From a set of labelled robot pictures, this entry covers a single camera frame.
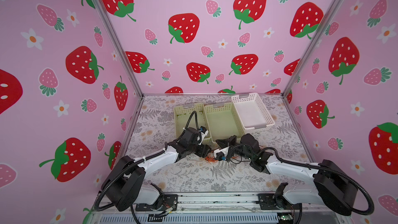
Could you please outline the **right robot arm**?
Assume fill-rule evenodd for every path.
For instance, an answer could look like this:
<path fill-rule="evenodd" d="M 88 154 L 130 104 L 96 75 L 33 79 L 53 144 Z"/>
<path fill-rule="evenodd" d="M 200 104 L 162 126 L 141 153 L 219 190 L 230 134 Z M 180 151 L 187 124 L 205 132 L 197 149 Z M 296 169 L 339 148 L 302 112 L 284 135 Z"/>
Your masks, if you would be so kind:
<path fill-rule="evenodd" d="M 216 140 L 216 143 L 219 148 L 214 151 L 214 156 L 218 161 L 231 162 L 233 157 L 240 156 L 249 160 L 250 167 L 257 172 L 304 182 L 301 186 L 281 183 L 272 196 L 260 197 L 261 206 L 287 209 L 295 205 L 316 204 L 343 216 L 352 213 L 371 215 L 375 210 L 370 194 L 330 160 L 303 163 L 284 159 L 276 148 L 261 149 L 251 134 L 242 136 L 239 143 L 235 135 Z"/>

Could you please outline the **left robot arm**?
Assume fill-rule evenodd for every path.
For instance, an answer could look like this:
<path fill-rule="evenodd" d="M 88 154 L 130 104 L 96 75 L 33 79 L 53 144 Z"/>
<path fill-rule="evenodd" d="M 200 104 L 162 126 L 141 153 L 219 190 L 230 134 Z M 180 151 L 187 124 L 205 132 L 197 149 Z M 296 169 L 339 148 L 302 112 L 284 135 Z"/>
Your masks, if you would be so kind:
<path fill-rule="evenodd" d="M 99 212 L 114 206 L 122 212 L 134 204 L 145 204 L 159 210 L 165 202 L 164 192 L 154 184 L 145 186 L 144 179 L 187 155 L 205 158 L 211 150 L 210 146 L 203 143 L 207 134 L 205 127 L 184 128 L 177 139 L 166 142 L 159 151 L 135 159 L 122 157 L 101 186 L 93 210 Z"/>

